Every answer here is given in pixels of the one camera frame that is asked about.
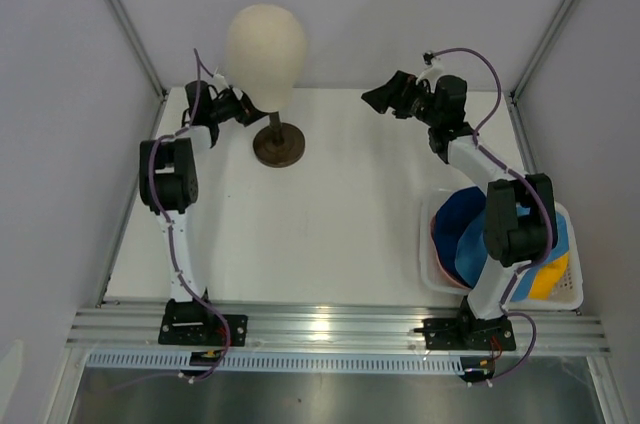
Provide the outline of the mannequin head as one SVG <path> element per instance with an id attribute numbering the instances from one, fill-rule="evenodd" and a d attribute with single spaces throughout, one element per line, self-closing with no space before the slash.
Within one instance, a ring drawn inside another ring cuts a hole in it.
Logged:
<path id="1" fill-rule="evenodd" d="M 257 160 L 267 167 L 289 167 L 304 155 L 304 134 L 283 122 L 280 112 L 291 103 L 307 50 L 302 24 L 292 12 L 277 5 L 246 7 L 228 28 L 226 70 L 231 83 L 269 119 L 253 140 Z"/>

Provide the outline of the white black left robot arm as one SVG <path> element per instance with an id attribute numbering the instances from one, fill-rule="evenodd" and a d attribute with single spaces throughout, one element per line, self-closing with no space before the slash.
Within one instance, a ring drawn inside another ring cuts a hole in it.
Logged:
<path id="1" fill-rule="evenodd" d="M 170 274 L 170 298 L 207 299 L 204 265 L 196 256 L 192 211 L 199 197 L 196 156 L 214 148 L 229 120 L 247 127 L 266 116 L 243 91 L 216 74 L 184 87 L 188 106 L 182 127 L 139 144 L 139 195 L 161 228 Z"/>

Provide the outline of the light blue bucket hat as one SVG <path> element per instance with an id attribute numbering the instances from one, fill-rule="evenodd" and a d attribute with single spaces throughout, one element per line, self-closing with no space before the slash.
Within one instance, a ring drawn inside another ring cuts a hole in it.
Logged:
<path id="1" fill-rule="evenodd" d="M 461 237 L 457 241 L 456 254 L 454 259 L 455 270 L 460 278 L 470 287 L 473 288 L 484 268 L 488 252 L 484 243 L 483 232 L 485 225 L 486 211 L 482 210 L 466 227 Z M 558 242 L 551 250 L 545 264 L 551 259 L 560 257 L 564 253 L 570 252 L 568 218 L 563 211 L 556 209 L 556 224 L 558 232 Z M 516 291 L 512 296 L 513 302 L 520 302 L 523 299 L 529 299 L 528 294 L 534 278 L 539 270 L 529 269 Z"/>

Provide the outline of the dark blue bucket hat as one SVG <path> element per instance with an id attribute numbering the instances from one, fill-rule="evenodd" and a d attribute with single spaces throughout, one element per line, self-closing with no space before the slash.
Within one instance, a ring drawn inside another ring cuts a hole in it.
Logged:
<path id="1" fill-rule="evenodd" d="M 468 224 L 482 210 L 486 211 L 485 194 L 477 187 L 469 187 L 454 192 L 434 216 L 436 218 L 434 245 L 441 264 L 465 285 L 467 284 L 460 278 L 454 265 L 457 241 Z"/>

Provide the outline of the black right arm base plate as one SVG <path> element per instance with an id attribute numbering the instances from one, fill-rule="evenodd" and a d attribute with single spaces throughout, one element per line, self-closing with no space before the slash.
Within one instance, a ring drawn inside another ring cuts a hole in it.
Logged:
<path id="1" fill-rule="evenodd" d="M 438 351 L 515 351 L 516 340 L 506 317 L 491 320 L 475 318 L 426 318 L 415 334 L 425 340 L 427 350 Z"/>

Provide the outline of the yellow bucket hat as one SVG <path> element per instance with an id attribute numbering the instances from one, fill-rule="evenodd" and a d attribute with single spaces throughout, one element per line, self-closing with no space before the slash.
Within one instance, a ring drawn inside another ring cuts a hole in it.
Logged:
<path id="1" fill-rule="evenodd" d="M 569 253 L 551 259 L 540 267 L 531 285 L 528 298 L 534 300 L 547 300 L 555 285 L 559 283 L 569 266 Z"/>

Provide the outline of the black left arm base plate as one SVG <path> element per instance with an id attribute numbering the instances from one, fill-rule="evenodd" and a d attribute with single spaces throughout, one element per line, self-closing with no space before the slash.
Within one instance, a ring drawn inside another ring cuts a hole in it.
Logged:
<path id="1" fill-rule="evenodd" d="M 165 307 L 158 343 L 160 345 L 219 346 L 230 339 L 231 347 L 243 347 L 248 329 L 248 316 L 224 314 L 227 328 L 196 301 L 168 301 Z"/>

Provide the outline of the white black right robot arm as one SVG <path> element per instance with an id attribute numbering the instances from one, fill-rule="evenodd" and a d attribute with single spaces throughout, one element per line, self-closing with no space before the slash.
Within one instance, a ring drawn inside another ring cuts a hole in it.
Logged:
<path id="1" fill-rule="evenodd" d="M 519 174 L 481 143 L 466 120 L 467 83 L 457 76 L 430 80 L 398 71 L 361 99 L 379 114 L 391 111 L 397 119 L 425 124 L 431 151 L 485 195 L 488 256 L 466 298 L 471 314 L 455 325 L 460 343 L 477 348 L 492 335 L 489 320 L 506 314 L 518 272 L 528 263 L 544 262 L 557 241 L 551 180 L 544 174 Z"/>

